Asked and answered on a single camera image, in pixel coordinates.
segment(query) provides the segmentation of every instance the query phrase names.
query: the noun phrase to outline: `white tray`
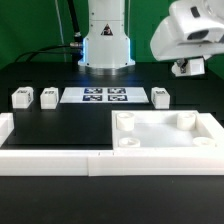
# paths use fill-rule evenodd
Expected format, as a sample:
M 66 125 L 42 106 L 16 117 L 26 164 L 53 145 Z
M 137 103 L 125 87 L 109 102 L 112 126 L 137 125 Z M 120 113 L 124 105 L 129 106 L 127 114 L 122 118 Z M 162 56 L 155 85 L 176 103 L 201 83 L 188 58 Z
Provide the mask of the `white tray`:
M 135 115 L 133 131 L 120 131 L 117 128 L 116 117 L 121 112 L 131 112 Z M 192 131 L 182 131 L 177 128 L 177 116 L 181 112 L 196 115 L 196 128 Z M 211 114 L 199 114 L 197 111 L 113 111 L 113 149 L 119 151 L 145 151 L 162 149 L 193 149 L 193 139 L 208 137 L 216 141 L 217 148 L 224 147 L 224 129 Z M 119 147 L 122 138 L 137 138 L 141 146 L 138 148 Z

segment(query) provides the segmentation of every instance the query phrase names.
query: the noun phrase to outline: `cable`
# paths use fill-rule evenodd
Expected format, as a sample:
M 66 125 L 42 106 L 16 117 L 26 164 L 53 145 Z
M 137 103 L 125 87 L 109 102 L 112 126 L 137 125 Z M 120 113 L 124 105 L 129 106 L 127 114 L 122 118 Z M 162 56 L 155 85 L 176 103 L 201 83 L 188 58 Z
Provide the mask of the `cable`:
M 79 29 L 79 24 L 78 24 L 78 19 L 75 11 L 75 6 L 73 0 L 67 0 L 69 11 L 70 11 L 70 16 L 72 20 L 72 27 L 74 30 L 74 40 L 77 42 L 82 42 L 82 34 Z
M 41 48 L 38 51 L 48 51 L 48 50 L 53 50 L 53 49 L 58 49 L 58 48 L 67 48 L 67 47 L 70 47 L 70 45 L 53 45 L 53 46 Z M 27 58 L 26 61 L 27 62 L 31 61 L 38 54 L 38 51 L 34 51 L 35 53 L 31 54 Z
M 58 17 L 58 24 L 59 24 L 59 30 L 60 30 L 60 36 L 61 36 L 61 43 L 64 45 L 65 41 L 64 41 L 64 34 L 63 34 L 60 10 L 59 10 L 59 7 L 58 7 L 58 0 L 55 0 L 55 8 L 56 8 L 57 17 Z M 64 61 L 65 62 L 67 61 L 66 55 L 64 55 Z
M 51 52 L 51 51 L 29 51 L 29 52 L 26 52 L 26 53 L 23 53 L 21 55 L 19 55 L 14 62 L 18 62 L 20 58 L 26 56 L 26 55 L 29 55 L 29 54 L 35 54 L 35 55 L 38 55 L 38 54 L 72 54 L 74 55 L 74 52 Z
M 128 0 L 128 37 L 130 37 L 131 0 Z

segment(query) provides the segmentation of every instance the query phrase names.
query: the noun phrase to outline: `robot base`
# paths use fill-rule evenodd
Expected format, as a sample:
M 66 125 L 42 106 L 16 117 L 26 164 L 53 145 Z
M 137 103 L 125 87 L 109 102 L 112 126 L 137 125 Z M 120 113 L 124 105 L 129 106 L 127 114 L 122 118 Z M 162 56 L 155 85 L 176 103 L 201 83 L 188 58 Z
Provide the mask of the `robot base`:
M 121 75 L 135 70 L 135 62 L 122 68 L 93 68 L 79 65 L 79 71 L 93 75 Z

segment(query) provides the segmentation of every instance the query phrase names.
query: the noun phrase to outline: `white foam board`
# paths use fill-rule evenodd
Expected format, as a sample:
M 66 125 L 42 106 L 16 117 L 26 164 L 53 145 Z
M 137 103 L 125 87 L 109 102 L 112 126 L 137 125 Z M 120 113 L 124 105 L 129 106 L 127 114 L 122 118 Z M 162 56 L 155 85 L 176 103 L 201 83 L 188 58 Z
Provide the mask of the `white foam board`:
M 67 87 L 60 103 L 148 103 L 142 87 Z

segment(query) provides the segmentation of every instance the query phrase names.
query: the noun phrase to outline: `white plastic platform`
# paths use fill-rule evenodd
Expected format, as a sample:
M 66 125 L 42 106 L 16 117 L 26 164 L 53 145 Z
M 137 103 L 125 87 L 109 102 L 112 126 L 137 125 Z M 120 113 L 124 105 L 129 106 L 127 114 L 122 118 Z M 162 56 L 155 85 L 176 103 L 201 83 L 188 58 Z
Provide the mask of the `white plastic platform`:
M 68 87 L 60 103 L 148 103 L 142 87 Z
M 117 128 L 117 114 L 135 115 L 132 131 Z M 196 115 L 194 130 L 177 128 L 183 111 L 112 111 L 113 150 L 0 150 L 0 175 L 17 176 L 126 176 L 224 175 L 224 129 L 211 114 Z M 120 138 L 140 141 L 119 147 Z M 215 146 L 196 147 L 195 137 Z

